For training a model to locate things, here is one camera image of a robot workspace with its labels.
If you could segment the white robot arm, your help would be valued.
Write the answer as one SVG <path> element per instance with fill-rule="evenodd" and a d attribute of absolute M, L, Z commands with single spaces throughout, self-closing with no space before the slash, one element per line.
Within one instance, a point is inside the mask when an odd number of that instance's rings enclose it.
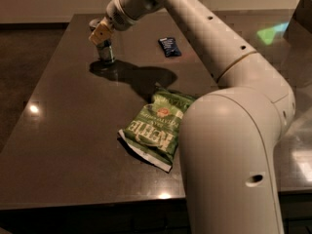
<path fill-rule="evenodd" d="M 274 147 L 295 114 L 284 77 L 198 0 L 112 0 L 99 44 L 166 9 L 218 85 L 183 116 L 179 156 L 192 234 L 284 234 Z"/>

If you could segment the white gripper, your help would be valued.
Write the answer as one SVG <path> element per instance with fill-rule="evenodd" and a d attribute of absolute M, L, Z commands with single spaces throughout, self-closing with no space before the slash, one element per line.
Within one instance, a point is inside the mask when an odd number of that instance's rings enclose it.
<path fill-rule="evenodd" d="M 104 20 L 93 19 L 89 23 L 89 40 L 96 46 L 111 38 L 113 29 L 125 31 L 147 14 L 160 10 L 155 0 L 112 0 L 106 7 Z"/>

